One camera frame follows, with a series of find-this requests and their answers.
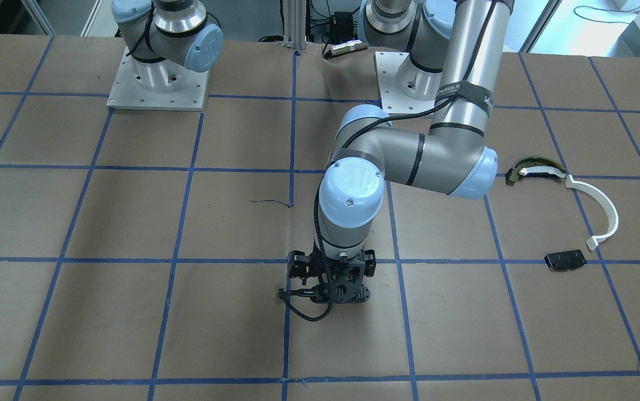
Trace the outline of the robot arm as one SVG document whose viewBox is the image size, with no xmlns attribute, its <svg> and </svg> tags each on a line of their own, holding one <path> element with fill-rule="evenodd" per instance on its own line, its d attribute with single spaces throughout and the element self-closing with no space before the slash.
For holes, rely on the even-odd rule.
<svg viewBox="0 0 640 401">
<path fill-rule="evenodd" d="M 513 1 L 364 1 L 361 41 L 407 52 L 412 77 L 405 92 L 430 102 L 426 133 L 393 127 L 401 116 L 381 107 L 353 107 L 336 132 L 335 150 L 313 206 L 316 238 L 310 256 L 295 251 L 289 276 L 317 277 L 295 290 L 315 303 L 359 303 L 375 272 L 365 249 L 386 181 L 468 199 L 491 188 L 498 156 L 484 145 L 493 111 Z"/>
<path fill-rule="evenodd" d="M 139 62 L 169 60 L 205 72 L 223 49 L 223 31 L 201 1 L 114 1 L 111 11 L 127 55 Z"/>
</svg>

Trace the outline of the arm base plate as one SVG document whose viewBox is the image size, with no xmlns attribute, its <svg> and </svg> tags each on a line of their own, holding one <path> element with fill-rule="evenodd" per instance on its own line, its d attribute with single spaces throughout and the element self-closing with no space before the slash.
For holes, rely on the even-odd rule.
<svg viewBox="0 0 640 401">
<path fill-rule="evenodd" d="M 378 89 L 384 112 L 414 114 L 432 109 L 442 72 L 416 67 L 406 52 L 375 52 Z"/>
<path fill-rule="evenodd" d="M 211 66 L 191 71 L 169 60 L 142 63 L 122 53 L 107 106 L 137 111 L 202 111 Z"/>
</svg>

